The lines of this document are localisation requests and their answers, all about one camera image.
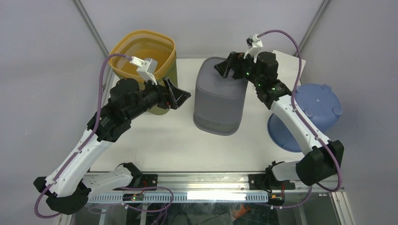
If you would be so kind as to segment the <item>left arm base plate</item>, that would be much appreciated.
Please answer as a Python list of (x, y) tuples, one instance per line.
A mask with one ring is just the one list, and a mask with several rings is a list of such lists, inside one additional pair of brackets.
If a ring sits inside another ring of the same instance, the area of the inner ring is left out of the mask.
[(151, 187), (151, 190), (156, 190), (157, 184), (158, 184), (158, 174), (144, 173), (140, 177), (136, 179), (134, 178), (132, 182), (126, 186), (126, 188)]

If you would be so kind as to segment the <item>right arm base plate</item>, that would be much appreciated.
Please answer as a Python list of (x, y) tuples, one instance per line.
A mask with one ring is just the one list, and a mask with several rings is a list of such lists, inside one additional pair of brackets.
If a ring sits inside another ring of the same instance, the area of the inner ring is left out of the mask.
[(250, 190), (264, 190), (264, 191), (282, 191), (284, 190), (295, 190), (295, 183), (290, 182), (289, 180), (284, 181), (269, 181), (266, 180), (265, 173), (252, 173), (248, 175), (248, 183)]

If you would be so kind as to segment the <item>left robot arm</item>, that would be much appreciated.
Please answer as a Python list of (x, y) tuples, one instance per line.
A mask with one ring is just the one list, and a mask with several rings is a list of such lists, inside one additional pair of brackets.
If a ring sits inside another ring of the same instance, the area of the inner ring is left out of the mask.
[(37, 177), (35, 188), (46, 196), (48, 207), (56, 215), (72, 215), (91, 198), (113, 189), (138, 189), (142, 172), (133, 163), (122, 163), (113, 171), (90, 178), (85, 174), (130, 129), (135, 118), (156, 106), (178, 109), (190, 96), (190, 92), (177, 88), (166, 77), (163, 84), (147, 81), (143, 90), (135, 79), (119, 80), (110, 90), (107, 104), (88, 122), (76, 147), (51, 175)]

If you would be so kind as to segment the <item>grey slatted basket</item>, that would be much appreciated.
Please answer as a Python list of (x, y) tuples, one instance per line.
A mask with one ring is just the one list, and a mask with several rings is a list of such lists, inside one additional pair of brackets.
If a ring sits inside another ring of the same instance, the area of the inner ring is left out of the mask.
[(247, 90), (247, 80), (227, 78), (214, 68), (225, 59), (210, 57), (198, 72), (195, 83), (193, 122), (202, 131), (229, 136), (239, 129)]

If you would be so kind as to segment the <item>blue plastic bucket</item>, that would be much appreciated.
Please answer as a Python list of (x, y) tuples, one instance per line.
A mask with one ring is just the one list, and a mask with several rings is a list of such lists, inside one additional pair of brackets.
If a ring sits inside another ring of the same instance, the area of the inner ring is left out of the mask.
[(311, 152), (312, 147), (321, 147), (319, 139), (327, 143), (324, 134), (342, 115), (338, 97), (327, 85), (305, 84), (295, 91), (295, 103), (291, 96), (279, 98), (271, 106), (268, 133), (281, 148), (291, 152)]

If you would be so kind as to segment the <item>white plastic tray basket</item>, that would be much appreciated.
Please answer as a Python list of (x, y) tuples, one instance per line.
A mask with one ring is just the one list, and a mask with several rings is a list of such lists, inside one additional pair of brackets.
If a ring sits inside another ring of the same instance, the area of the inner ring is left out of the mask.
[(298, 75), (299, 59), (276, 50), (273, 50), (272, 53), (276, 55), (278, 61), (278, 79), (292, 90)]

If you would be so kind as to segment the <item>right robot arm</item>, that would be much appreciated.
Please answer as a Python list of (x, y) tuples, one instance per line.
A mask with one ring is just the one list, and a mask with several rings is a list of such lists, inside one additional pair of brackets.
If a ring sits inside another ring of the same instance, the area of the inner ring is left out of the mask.
[(337, 175), (335, 190), (339, 190), (344, 146), (339, 140), (331, 141), (306, 117), (294, 93), (278, 79), (278, 67), (276, 54), (272, 52), (260, 52), (256, 58), (231, 52), (227, 59), (214, 66), (222, 78), (232, 72), (233, 79), (251, 82), (258, 99), (282, 121), (304, 154), (300, 161), (272, 162), (265, 169), (264, 186), (276, 190), (286, 180), (299, 180), (312, 186)]

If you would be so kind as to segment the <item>yellow slatted basket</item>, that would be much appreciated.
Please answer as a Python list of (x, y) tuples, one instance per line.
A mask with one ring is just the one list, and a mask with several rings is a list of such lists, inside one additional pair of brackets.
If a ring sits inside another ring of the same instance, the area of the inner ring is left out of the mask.
[(168, 36), (150, 30), (136, 30), (126, 35), (110, 53), (153, 59), (157, 61), (154, 77), (157, 80), (167, 77), (175, 86), (178, 85), (176, 45)]

